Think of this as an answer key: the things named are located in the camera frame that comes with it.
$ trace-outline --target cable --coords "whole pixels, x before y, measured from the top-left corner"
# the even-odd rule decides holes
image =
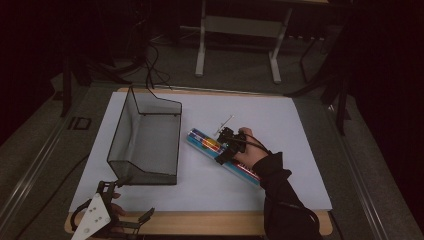
[[[128,73],[127,75],[122,76],[122,78],[126,78],[126,77],[129,77],[129,76],[132,76],[132,75],[138,73],[141,69],[143,69],[143,67],[142,66],[139,66],[138,68],[134,69],[134,71],[132,73]]]
[[[339,232],[340,239],[341,239],[341,240],[344,240],[343,233],[342,233],[342,231],[341,231],[341,229],[340,229],[339,224],[338,224],[338,223],[337,223],[337,221],[336,221],[336,218],[335,218],[335,217],[334,217],[334,215],[333,215],[333,212],[329,211],[328,213],[330,214],[331,219],[333,219],[334,226],[336,226],[337,232]]]
[[[153,60],[153,63],[151,63],[147,58],[146,58],[146,67],[147,67],[147,76],[146,76],[146,88],[149,88],[149,82],[150,85],[152,87],[152,89],[155,89],[155,86],[153,84],[153,79],[152,79],[152,69],[154,69],[156,62],[159,58],[159,50],[153,46],[152,44],[148,44],[149,47],[153,48],[153,50],[155,50],[156,52],[156,57],[155,60]]]
[[[131,10],[133,11],[133,14],[135,15],[136,18],[136,23],[134,24],[134,26],[131,27],[130,30],[130,35],[128,37],[128,41],[125,47],[125,56],[128,56],[128,52],[129,52],[129,48],[133,43],[134,40],[134,34],[136,33],[141,33],[143,34],[143,29],[146,27],[145,25],[147,24],[147,20],[150,18],[150,14],[152,11],[152,7],[151,7],[151,1],[148,1],[148,3],[146,3],[147,6],[144,6],[143,3],[140,0],[130,0],[128,1],[128,11],[130,12]],[[141,61],[140,59],[142,59],[142,53],[135,53],[134,54],[135,57],[133,59],[133,63],[131,63],[128,66],[124,66],[121,68],[111,68],[108,66],[103,66],[104,68],[106,68],[109,72],[112,72],[114,74],[120,75],[120,74],[125,74],[131,71],[139,71],[139,68],[143,65],[144,61]]]
[[[229,140],[232,140],[232,141],[235,141],[235,142],[246,143],[246,144],[255,146],[255,147],[259,148],[259,149],[262,149],[263,151],[265,151],[268,154],[270,153],[270,151],[266,147],[264,147],[263,145],[261,145],[261,144],[257,144],[257,143],[253,143],[253,142],[249,142],[249,141],[237,139],[237,138],[226,137],[226,139],[229,139]]]
[[[246,136],[248,136],[248,137],[251,137],[253,140],[255,140],[256,142],[258,142],[260,145],[262,145],[262,147],[264,147],[265,149],[266,149],[266,147],[265,147],[265,145],[263,145],[257,138],[255,138],[254,136],[252,136],[252,135],[249,135],[249,134],[246,134],[246,133],[243,133],[244,135],[246,135]]]
[[[171,79],[171,76],[169,75],[169,74],[167,74],[167,73],[165,73],[165,72],[163,72],[163,71],[160,71],[160,70],[157,70],[156,68],[152,68],[151,70],[153,70],[154,72],[155,72],[155,74],[156,74],[156,76],[161,80],[161,81],[159,81],[159,82],[156,82],[156,83],[153,83],[153,84],[165,84],[165,85],[167,85],[168,86],[168,88],[170,89],[170,90],[173,90],[172,89],[172,87],[171,87],[171,85],[169,85],[168,84],[168,82],[169,82],[169,80]],[[160,76],[160,74],[164,74],[164,75],[166,75],[166,77],[167,77],[167,79],[165,80],[165,79],[163,79],[161,76]]]
[[[83,203],[81,206],[77,207],[77,209],[72,213],[71,215],[71,229],[72,231],[76,231],[78,226],[75,224],[75,218],[77,217],[77,214],[80,213],[82,210],[88,208],[90,206],[92,199],[88,199],[85,203]]]
[[[84,156],[81,160],[75,164],[75,166],[66,174],[66,176],[63,178],[63,180],[60,182],[59,186],[55,189],[53,194],[47,199],[47,201],[44,203],[44,205],[38,210],[38,212],[31,218],[31,220],[24,226],[24,228],[19,232],[19,234],[16,236],[15,239],[19,239],[22,234],[25,233],[25,231],[28,229],[29,226],[35,221],[35,219],[44,211],[44,209],[47,207],[47,205],[52,201],[52,199],[56,196],[56,194],[59,192],[62,185],[65,183],[65,181],[68,179],[68,177],[75,171],[75,169],[83,163],[85,160],[88,159],[89,154]]]

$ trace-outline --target table leg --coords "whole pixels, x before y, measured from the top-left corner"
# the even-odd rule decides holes
[[[278,62],[277,62],[277,56],[278,52],[280,51],[281,43],[283,42],[284,35],[287,30],[287,26],[290,20],[290,16],[293,9],[289,8],[286,12],[286,16],[284,19],[284,23],[281,25],[280,32],[277,37],[277,43],[275,45],[275,48],[273,51],[269,53],[269,61],[271,64],[271,72],[272,72],[272,79],[274,80],[274,83],[280,84],[281,83],[281,76],[280,76],[280,70],[278,69]]]
[[[203,66],[205,64],[205,18],[206,18],[206,0],[202,1],[202,19],[200,20],[200,46],[197,54],[196,72],[197,77],[203,76]]]

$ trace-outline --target metal rail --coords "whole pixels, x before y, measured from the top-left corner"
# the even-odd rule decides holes
[[[332,116],[334,113],[332,113],[331,110],[327,110],[326,113],[327,116],[330,118],[330,122],[332,123],[330,124],[331,127],[334,128],[334,131],[338,133],[339,130],[334,122],[334,116]],[[370,196],[370,193],[368,192],[368,189],[365,186],[364,180],[357,165],[357,160],[353,156],[349,144],[347,143],[346,139],[342,138],[340,135],[338,137],[338,140],[340,141],[340,145],[342,146],[343,150],[347,154],[349,166],[348,170],[350,172],[356,193],[358,194],[359,201],[361,202],[362,208],[364,209],[365,216],[368,219],[368,223],[374,235],[374,238],[381,240],[389,239],[386,230],[384,229],[383,223],[381,222],[380,216],[378,215],[378,212],[375,209],[375,205]]]
[[[0,212],[0,239],[4,239],[10,223],[16,216],[17,212],[31,191],[41,171],[44,169],[44,166],[48,162],[50,155],[52,154],[57,142],[59,141],[63,129],[65,129],[65,127],[69,124],[72,113],[75,112],[77,106],[87,93],[87,90],[86,88],[79,87],[75,92],[75,98],[68,114],[57,121],[54,129],[35,157],[31,166],[16,184],[12,194],[6,201],[6,204],[3,205]]]

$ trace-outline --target white plastic bracket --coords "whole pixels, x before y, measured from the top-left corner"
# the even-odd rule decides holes
[[[72,240],[85,240],[106,226],[110,221],[110,215],[103,199],[99,193],[96,193],[82,217]]]

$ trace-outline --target dark background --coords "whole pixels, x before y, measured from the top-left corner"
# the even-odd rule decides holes
[[[50,79],[62,71],[65,43],[71,43],[97,61],[113,64],[113,57],[133,57],[122,46],[134,24],[146,19],[147,12],[150,16],[143,25],[147,29],[145,39],[153,25],[162,28],[176,42],[179,25],[199,25],[200,1],[156,0],[147,12],[143,11],[150,1],[143,1],[145,5],[139,5],[141,13],[134,12],[132,5],[143,4],[140,1],[99,2],[40,0],[2,4],[0,144],[54,94]],[[423,3],[364,1],[359,5],[365,8],[350,18],[349,27],[334,47],[339,54],[328,61],[341,64],[352,73],[350,94],[356,98],[423,230]],[[288,30],[294,36],[320,36],[322,24],[316,25],[317,19],[328,23],[343,21],[345,16],[316,6],[319,13],[310,7],[299,9],[292,19],[296,24]],[[215,10],[221,11],[220,5]],[[249,8],[244,13],[252,14]]]

